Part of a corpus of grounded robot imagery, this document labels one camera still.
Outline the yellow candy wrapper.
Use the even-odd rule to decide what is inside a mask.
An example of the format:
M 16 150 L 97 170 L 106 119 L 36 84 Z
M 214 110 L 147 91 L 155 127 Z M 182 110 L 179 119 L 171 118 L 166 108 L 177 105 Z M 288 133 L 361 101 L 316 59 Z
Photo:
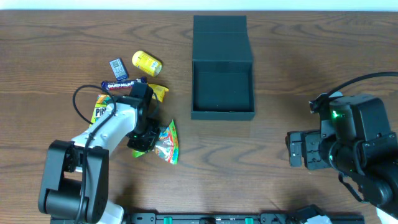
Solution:
M 149 84 L 149 87 L 151 87 L 154 92 L 152 98 L 162 103 L 164 101 L 165 94 L 169 92 L 169 89 L 157 84 Z

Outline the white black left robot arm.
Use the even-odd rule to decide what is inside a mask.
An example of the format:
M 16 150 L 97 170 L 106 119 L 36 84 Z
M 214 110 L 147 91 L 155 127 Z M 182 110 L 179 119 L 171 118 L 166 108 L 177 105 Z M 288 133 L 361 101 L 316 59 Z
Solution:
M 51 223 L 130 223 L 125 209 L 108 199 L 109 157 L 119 143 L 153 150 L 160 135 L 156 111 L 148 112 L 153 89 L 134 83 L 130 94 L 111 95 L 104 114 L 71 141 L 48 148 L 38 208 Z

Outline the yellow Mentos bottle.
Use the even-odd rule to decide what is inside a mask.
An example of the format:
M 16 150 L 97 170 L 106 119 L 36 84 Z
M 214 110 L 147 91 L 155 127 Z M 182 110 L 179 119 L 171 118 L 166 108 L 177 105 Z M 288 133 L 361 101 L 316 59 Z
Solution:
M 162 63 L 159 60 L 141 50 L 132 56 L 132 64 L 152 77 L 156 77 L 162 69 Z

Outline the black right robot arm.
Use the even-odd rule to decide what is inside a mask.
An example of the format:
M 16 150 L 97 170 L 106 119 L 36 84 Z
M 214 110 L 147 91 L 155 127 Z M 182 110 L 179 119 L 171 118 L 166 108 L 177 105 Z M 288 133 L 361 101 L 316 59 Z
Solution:
M 332 168 L 357 201 L 397 218 L 397 133 L 383 101 L 369 94 L 323 93 L 310 107 L 320 127 L 287 133 L 290 166 Z

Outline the Haribo worms candy bag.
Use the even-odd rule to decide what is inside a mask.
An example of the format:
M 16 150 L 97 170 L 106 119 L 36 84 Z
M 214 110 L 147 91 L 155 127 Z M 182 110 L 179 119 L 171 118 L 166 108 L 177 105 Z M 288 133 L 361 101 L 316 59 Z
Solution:
M 168 126 L 160 125 L 160 135 L 153 150 L 162 160 L 169 164 L 176 165 L 178 162 L 179 142 L 177 127 L 174 120 Z M 133 157 L 140 157 L 149 152 L 138 152 L 132 149 Z

